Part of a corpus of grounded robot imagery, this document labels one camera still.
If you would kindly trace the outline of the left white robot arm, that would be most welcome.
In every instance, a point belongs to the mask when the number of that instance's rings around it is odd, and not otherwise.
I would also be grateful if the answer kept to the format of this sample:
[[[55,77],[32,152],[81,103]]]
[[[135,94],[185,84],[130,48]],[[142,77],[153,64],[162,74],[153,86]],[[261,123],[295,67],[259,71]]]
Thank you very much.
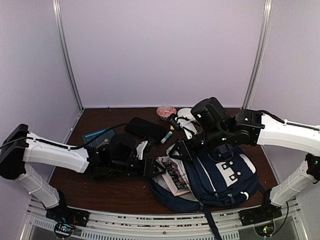
[[[28,125],[20,124],[0,147],[0,175],[18,181],[55,217],[67,222],[72,218],[72,211],[64,194],[44,181],[32,163],[90,173],[94,178],[123,173],[152,179],[166,172],[156,160],[147,157],[153,145],[151,138],[136,144],[128,135],[115,134],[96,147],[90,146],[91,143],[89,140],[74,146],[50,141],[30,132]]]

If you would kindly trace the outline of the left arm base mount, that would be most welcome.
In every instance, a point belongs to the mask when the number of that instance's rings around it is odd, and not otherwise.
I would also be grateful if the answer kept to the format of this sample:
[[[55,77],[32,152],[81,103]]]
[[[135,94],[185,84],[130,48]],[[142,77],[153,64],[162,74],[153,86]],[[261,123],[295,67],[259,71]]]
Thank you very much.
[[[90,216],[88,211],[70,207],[67,207],[66,211],[53,208],[45,210],[45,216],[56,222],[53,232],[60,239],[71,237],[77,227],[86,227]]]

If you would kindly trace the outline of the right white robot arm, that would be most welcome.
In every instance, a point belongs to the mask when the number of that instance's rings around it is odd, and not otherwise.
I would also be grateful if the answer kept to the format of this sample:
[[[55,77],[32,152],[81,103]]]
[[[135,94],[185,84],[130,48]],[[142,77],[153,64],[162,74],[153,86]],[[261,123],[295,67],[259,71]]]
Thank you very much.
[[[171,151],[183,161],[227,144],[279,146],[306,153],[300,166],[286,180],[267,191],[266,202],[256,210],[261,221],[268,220],[276,207],[282,207],[307,185],[320,180],[319,126],[281,119],[266,110],[241,109],[231,117],[215,97],[170,114],[168,121],[177,131],[185,131],[185,137],[177,140]]]

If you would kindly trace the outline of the navy blue student backpack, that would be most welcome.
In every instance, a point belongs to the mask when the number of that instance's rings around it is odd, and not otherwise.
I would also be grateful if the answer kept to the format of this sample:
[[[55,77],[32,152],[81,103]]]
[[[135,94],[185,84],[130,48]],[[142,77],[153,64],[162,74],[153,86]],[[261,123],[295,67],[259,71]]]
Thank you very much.
[[[160,157],[176,164],[181,183],[188,193],[175,196],[159,175],[147,181],[157,201],[169,210],[187,213],[202,210],[217,240],[222,237],[211,214],[211,207],[235,208],[257,191],[265,192],[259,182],[256,167],[238,146],[224,145],[207,150],[191,162],[182,162],[168,155]]]

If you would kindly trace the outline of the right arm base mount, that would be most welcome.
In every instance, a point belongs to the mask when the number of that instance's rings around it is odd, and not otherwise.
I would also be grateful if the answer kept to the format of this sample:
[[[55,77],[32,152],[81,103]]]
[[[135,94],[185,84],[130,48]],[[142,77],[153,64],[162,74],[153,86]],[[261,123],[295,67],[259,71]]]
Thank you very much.
[[[239,212],[242,226],[253,225],[255,233],[262,238],[271,237],[275,233],[274,220],[282,216],[280,207],[258,206]]]

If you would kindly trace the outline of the white book pink flowers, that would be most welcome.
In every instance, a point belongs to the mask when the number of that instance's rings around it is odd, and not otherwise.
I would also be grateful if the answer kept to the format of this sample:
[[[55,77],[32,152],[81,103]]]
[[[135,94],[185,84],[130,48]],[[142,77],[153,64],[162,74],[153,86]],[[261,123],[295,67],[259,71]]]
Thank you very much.
[[[161,175],[167,189],[174,196],[181,196],[191,192],[187,184],[187,175],[182,168],[168,156],[158,157],[156,161],[164,168]]]

